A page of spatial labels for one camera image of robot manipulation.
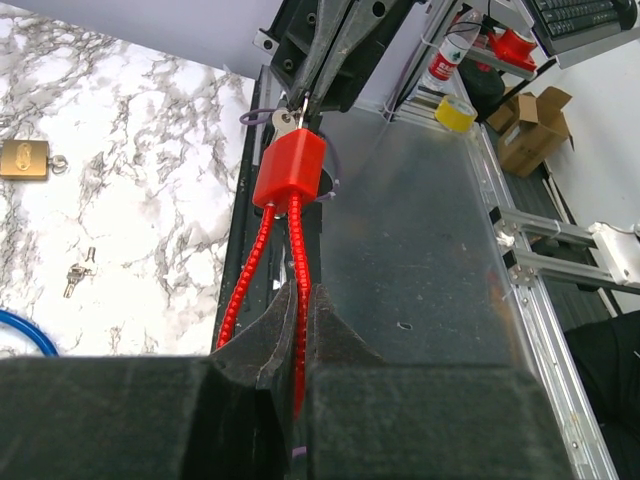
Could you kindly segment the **blue cable lock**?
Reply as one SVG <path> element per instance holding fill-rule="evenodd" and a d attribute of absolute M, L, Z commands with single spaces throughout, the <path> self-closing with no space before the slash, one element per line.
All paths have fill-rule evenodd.
<path fill-rule="evenodd" d="M 57 357 L 59 355 L 56 346 L 49 337 L 28 320 L 6 310 L 1 310 L 0 321 L 27 337 L 44 356 Z"/>

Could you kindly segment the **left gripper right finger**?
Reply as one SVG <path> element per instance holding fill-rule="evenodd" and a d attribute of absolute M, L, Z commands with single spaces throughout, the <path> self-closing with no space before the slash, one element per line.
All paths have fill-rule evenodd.
<path fill-rule="evenodd" d="M 569 479 L 544 389 L 496 365 L 385 362 L 336 313 L 309 303 L 307 473 L 312 479 Z"/>

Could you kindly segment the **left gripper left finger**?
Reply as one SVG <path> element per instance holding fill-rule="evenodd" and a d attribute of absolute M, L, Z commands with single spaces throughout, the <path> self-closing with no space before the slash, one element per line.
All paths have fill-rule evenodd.
<path fill-rule="evenodd" d="M 294 423 L 297 292 L 207 356 L 1 363 L 5 479 L 282 479 Z"/>

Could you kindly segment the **silver key bunch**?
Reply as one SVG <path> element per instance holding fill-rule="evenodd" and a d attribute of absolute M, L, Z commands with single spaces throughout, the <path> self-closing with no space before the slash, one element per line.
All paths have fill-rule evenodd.
<path fill-rule="evenodd" d="M 76 286 L 86 277 L 93 276 L 97 272 L 97 263 L 95 260 L 96 248 L 90 247 L 82 262 L 71 265 L 66 274 L 66 286 L 63 297 L 69 299 Z"/>
<path fill-rule="evenodd" d="M 309 95 L 306 94 L 300 108 L 289 110 L 286 107 L 281 107 L 273 112 L 271 116 L 271 123 L 274 128 L 274 134 L 272 136 L 271 143 L 275 143 L 281 137 L 303 127 L 308 105 Z"/>

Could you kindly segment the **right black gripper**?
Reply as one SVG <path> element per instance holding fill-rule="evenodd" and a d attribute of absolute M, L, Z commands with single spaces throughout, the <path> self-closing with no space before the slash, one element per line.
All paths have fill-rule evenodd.
<path fill-rule="evenodd" d="M 254 36 L 290 109 L 309 115 L 379 103 L 424 21 L 423 1 L 284 1 Z"/>

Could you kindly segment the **brass padlock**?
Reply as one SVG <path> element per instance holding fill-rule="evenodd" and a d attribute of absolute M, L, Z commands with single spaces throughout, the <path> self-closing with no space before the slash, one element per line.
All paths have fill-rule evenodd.
<path fill-rule="evenodd" d="M 49 143 L 43 140 L 6 140 L 1 147 L 1 177 L 11 180 L 48 179 Z"/>

